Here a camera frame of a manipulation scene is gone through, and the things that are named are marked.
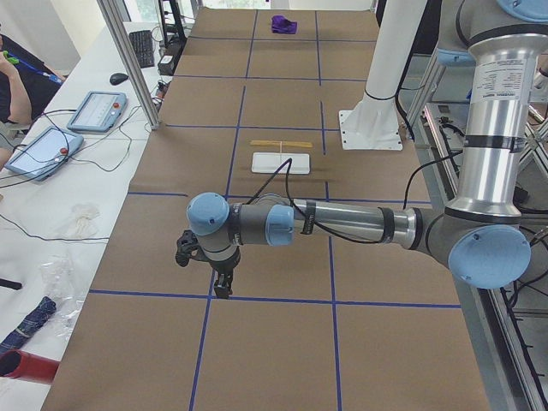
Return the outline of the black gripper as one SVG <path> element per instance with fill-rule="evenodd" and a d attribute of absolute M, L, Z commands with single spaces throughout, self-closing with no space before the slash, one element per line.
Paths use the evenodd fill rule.
<path fill-rule="evenodd" d="M 233 255 L 224 261 L 213 261 L 211 266 L 217 273 L 217 280 L 214 284 L 216 297 L 229 298 L 232 292 L 234 269 L 240 263 L 240 256 Z"/>

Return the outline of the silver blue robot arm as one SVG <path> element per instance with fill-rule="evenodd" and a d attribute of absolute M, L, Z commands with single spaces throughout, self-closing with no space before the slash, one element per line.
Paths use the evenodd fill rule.
<path fill-rule="evenodd" d="M 513 202 L 539 55 L 547 48 L 544 1 L 446 1 L 438 37 L 442 62 L 472 57 L 474 81 L 455 197 L 443 212 L 325 203 L 257 192 L 230 204 L 203 193 L 188 204 L 176 262 L 204 261 L 215 293 L 231 295 L 243 245 L 285 246 L 323 231 L 359 244 L 397 243 L 432 256 L 479 289 L 518 279 L 532 251 Z"/>

